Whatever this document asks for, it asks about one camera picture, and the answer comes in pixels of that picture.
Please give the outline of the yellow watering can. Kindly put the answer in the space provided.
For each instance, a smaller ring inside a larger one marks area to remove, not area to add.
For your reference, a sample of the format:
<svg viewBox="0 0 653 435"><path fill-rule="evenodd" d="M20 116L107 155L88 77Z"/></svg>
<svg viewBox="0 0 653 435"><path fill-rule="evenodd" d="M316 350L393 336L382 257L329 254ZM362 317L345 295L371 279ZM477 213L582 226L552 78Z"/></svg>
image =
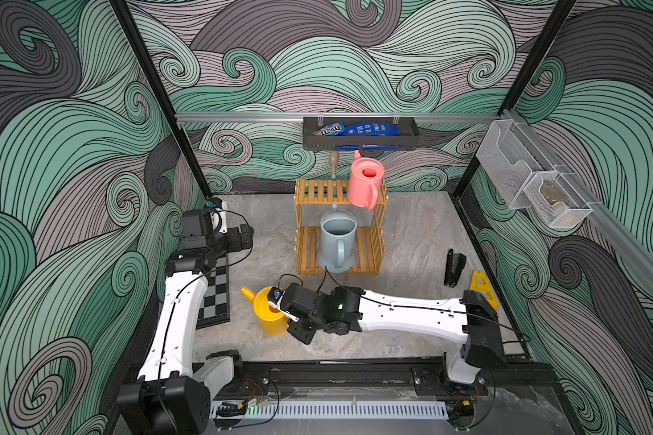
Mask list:
<svg viewBox="0 0 653 435"><path fill-rule="evenodd" d="M288 317L270 304L268 296L272 289L272 286L268 286L258 293L254 293L243 287L241 293L251 302L253 313L259 320L261 331L268 336L279 336L288 331Z"/></svg>

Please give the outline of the light blue watering can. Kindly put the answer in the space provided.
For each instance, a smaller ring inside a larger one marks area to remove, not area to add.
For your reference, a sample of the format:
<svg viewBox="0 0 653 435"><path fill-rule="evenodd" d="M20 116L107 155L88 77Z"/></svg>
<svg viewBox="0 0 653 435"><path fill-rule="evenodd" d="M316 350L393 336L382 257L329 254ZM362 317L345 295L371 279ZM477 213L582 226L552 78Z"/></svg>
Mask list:
<svg viewBox="0 0 653 435"><path fill-rule="evenodd" d="M358 224L356 217L337 203L331 208L320 220L317 262L329 273L340 274L355 266Z"/></svg>

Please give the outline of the wooden two-tier shelf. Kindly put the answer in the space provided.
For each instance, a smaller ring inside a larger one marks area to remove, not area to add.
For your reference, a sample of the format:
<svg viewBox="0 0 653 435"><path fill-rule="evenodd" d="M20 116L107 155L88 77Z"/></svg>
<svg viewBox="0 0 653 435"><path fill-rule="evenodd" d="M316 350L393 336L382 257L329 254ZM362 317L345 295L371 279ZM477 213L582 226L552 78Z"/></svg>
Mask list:
<svg viewBox="0 0 653 435"><path fill-rule="evenodd" d="M315 275L323 272L317 262L317 247L321 230L319 226L307 226L303 223L304 206L350 206L346 194L348 181L333 179L297 179L294 194L297 229L295 256L297 271L300 274ZM359 223L356 232L354 253L356 262L348 273L377 275L386 253L383 225L388 203L387 187L382 184L373 214L366 220L369 226Z"/></svg>

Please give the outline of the pink watering can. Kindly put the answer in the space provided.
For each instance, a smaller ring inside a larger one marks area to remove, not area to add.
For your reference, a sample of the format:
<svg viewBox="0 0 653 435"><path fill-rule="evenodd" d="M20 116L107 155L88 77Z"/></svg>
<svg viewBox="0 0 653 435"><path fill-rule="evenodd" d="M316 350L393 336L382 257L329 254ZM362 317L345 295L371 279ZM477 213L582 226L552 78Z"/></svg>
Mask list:
<svg viewBox="0 0 653 435"><path fill-rule="evenodd" d="M355 150L349 175L349 202L356 207L373 210L379 198L384 175L385 167L381 162L363 157Z"/></svg>

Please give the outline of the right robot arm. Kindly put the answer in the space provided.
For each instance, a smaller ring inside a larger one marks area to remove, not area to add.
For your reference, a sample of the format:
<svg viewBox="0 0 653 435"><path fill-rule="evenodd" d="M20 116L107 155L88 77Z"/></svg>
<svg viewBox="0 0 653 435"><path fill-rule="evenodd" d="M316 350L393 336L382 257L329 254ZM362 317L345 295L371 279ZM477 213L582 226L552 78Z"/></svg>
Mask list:
<svg viewBox="0 0 653 435"><path fill-rule="evenodd" d="M456 350L446 357L447 379L473 384L482 370L507 367L496 309L477 291L452 299L426 300L383 295L360 287L338 286L332 293L295 283L273 287L268 303L288 317L288 332L310 344L317 331L348 335L379 330L430 335Z"/></svg>

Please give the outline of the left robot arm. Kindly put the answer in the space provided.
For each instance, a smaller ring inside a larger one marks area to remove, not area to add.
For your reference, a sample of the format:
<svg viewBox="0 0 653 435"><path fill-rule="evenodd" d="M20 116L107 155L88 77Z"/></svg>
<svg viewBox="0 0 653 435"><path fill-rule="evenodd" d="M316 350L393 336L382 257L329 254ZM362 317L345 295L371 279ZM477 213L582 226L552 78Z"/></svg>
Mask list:
<svg viewBox="0 0 653 435"><path fill-rule="evenodd" d="M163 311L136 380L118 393L117 405L134 434L201 434L210 423L213 397L234 377L230 356L213 357L196 370L192 341L219 258L253 247L249 224L209 235L195 230L165 266Z"/></svg>

